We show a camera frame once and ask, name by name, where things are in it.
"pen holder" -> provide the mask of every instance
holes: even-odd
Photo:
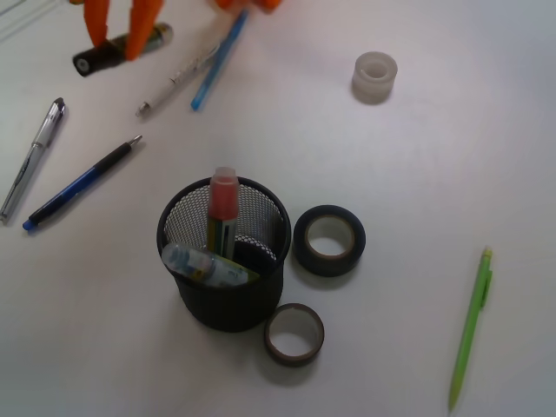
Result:
[[[168,269],[191,314],[204,325],[225,332],[252,328],[275,311],[291,242],[288,213],[280,200],[261,184],[238,179],[234,261],[260,277],[236,287],[211,288]],[[205,178],[189,185],[166,206],[156,231],[158,254],[171,242],[207,247],[209,182],[210,178]]]

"light blue pen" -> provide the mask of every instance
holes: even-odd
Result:
[[[220,72],[220,69],[224,64],[224,61],[226,60],[226,56],[228,56],[228,53],[232,49],[232,45],[234,45],[235,40],[242,31],[243,24],[245,23],[248,14],[249,11],[247,9],[242,10],[237,19],[235,19],[234,25],[232,26],[232,29],[230,29],[228,36],[226,36],[226,39],[222,41],[220,49],[218,50],[218,52],[216,52],[215,63],[213,64],[205,79],[202,81],[201,87],[199,87],[195,98],[191,102],[191,108],[194,111],[197,111],[201,107],[205,96],[209,92],[210,86],[215,81],[216,76],[218,76],[218,73]]]

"white pen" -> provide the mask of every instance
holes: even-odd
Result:
[[[148,115],[164,100],[174,94],[183,82],[191,80],[194,75],[203,70],[212,62],[216,51],[220,49],[220,45],[221,43],[219,42],[211,48],[202,50],[196,58],[189,61],[183,68],[179,69],[173,76],[168,78],[166,85],[160,89],[156,95],[150,97],[149,100],[145,100],[141,106],[139,106],[136,116],[145,117]]]

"green mechanical pencil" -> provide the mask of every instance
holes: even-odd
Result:
[[[458,401],[461,386],[463,385],[463,377],[466,373],[469,352],[473,344],[473,334],[475,333],[479,312],[487,301],[488,288],[490,287],[490,281],[493,277],[493,271],[490,270],[490,260],[492,257],[493,251],[489,247],[486,247],[480,258],[479,272],[477,273],[477,280],[475,281],[473,295],[471,296],[469,310],[467,311],[466,326],[463,328],[460,350],[453,369],[450,398],[448,400],[448,411],[450,412],[452,412],[455,403]]]

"black and blue pen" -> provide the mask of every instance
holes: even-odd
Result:
[[[142,139],[142,135],[134,137],[131,141],[124,143],[122,146],[114,149],[103,159],[97,162],[93,168],[89,169],[68,187],[63,189],[58,195],[44,204],[39,210],[29,216],[29,220],[23,224],[23,228],[31,231],[36,228],[39,223],[44,222],[51,215],[54,215],[66,202],[86,189],[90,184],[103,176],[110,168],[122,160],[129,152],[131,147]]]

